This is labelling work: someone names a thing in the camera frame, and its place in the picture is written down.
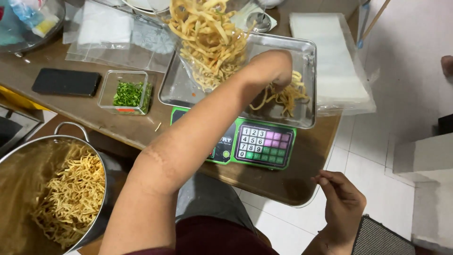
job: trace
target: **metal lid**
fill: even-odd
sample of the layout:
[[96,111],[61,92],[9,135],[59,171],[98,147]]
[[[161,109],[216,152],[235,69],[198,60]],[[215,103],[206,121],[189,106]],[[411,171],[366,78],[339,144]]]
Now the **metal lid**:
[[266,13],[250,13],[249,17],[247,18],[247,27],[251,27],[254,20],[256,20],[256,25],[253,28],[253,31],[258,33],[266,33],[270,30],[272,24],[270,23],[270,18]]

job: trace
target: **maroon shirt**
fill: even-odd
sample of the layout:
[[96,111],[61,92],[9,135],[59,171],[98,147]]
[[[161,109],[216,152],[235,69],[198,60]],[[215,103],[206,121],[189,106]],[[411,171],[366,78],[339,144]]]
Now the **maroon shirt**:
[[176,249],[156,248],[128,255],[278,255],[250,229],[210,216],[195,216],[176,224]]

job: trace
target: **stainless steel tray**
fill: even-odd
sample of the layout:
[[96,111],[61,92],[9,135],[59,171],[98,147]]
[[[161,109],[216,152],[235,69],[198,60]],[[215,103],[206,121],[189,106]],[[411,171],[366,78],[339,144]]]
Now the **stainless steel tray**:
[[[312,128],[316,121],[316,45],[308,40],[270,34],[251,35],[248,43],[250,46],[249,59],[269,49],[289,50],[293,56],[293,70],[302,74],[307,95],[311,99],[308,103],[296,101],[294,117],[282,116],[283,105],[275,103],[274,100],[265,104],[260,110],[254,111],[247,107],[239,117],[295,128]],[[167,105],[191,108],[208,94],[198,89],[190,80],[178,54],[175,54],[160,87],[159,101]],[[263,95],[264,93],[258,95],[253,104],[260,104]]]

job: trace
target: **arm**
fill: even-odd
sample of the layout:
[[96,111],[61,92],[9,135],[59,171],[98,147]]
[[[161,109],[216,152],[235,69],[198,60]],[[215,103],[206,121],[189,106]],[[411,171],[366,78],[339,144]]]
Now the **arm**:
[[289,52],[272,50],[257,55],[153,140],[137,157],[128,175],[100,254],[174,248],[179,188],[197,171],[246,106],[272,81],[288,85],[291,73]]
[[312,178],[326,195],[326,227],[313,238],[302,255],[350,255],[366,198],[340,172],[320,170]]

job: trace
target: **green scale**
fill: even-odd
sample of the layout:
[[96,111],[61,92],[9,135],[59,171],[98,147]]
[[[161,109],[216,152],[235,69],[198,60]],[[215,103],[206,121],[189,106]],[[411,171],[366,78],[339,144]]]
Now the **green scale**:
[[[173,107],[171,124],[189,109]],[[289,165],[296,128],[237,118],[209,154],[206,161],[230,162],[284,170]]]

